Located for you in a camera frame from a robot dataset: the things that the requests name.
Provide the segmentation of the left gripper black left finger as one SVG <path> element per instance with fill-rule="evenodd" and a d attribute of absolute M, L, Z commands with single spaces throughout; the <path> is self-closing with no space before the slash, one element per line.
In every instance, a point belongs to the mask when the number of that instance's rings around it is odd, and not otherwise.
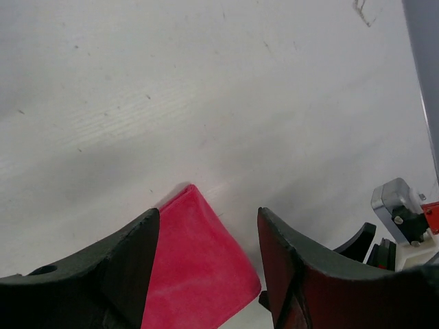
<path fill-rule="evenodd" d="M 1 279 L 2 328 L 140 328 L 158 243 L 156 208 L 54 263 Z"/>

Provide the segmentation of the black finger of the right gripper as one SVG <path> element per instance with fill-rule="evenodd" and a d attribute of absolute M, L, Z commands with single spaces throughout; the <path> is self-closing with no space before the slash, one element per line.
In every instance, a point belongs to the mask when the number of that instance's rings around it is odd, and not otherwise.
<path fill-rule="evenodd" d="M 334 252 L 363 263 L 376 234 L 376 225 L 366 222 L 360 230 Z"/>

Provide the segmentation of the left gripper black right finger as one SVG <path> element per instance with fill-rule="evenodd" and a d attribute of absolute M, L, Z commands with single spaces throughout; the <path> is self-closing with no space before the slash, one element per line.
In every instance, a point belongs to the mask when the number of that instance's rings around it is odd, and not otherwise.
<path fill-rule="evenodd" d="M 259 303 L 275 328 L 437 328 L 438 265 L 388 271 L 344 257 L 257 215 L 266 289 Z"/>

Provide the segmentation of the red towel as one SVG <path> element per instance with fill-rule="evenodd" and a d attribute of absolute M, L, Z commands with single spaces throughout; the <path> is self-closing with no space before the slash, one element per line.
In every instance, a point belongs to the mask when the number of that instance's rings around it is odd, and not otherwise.
<path fill-rule="evenodd" d="M 255 268 L 195 185 L 159 213 L 142 328 L 219 328 L 258 296 Z"/>

